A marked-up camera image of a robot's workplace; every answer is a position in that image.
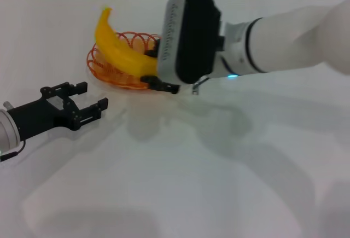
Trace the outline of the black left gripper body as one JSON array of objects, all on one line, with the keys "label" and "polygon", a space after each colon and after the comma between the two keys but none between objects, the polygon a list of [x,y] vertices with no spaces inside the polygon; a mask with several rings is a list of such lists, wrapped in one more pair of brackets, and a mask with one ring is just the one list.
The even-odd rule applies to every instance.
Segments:
[{"label": "black left gripper body", "polygon": [[40,89],[41,98],[8,111],[19,131],[20,139],[27,140],[55,127],[72,131],[81,128],[79,108],[65,95],[65,83]]}]

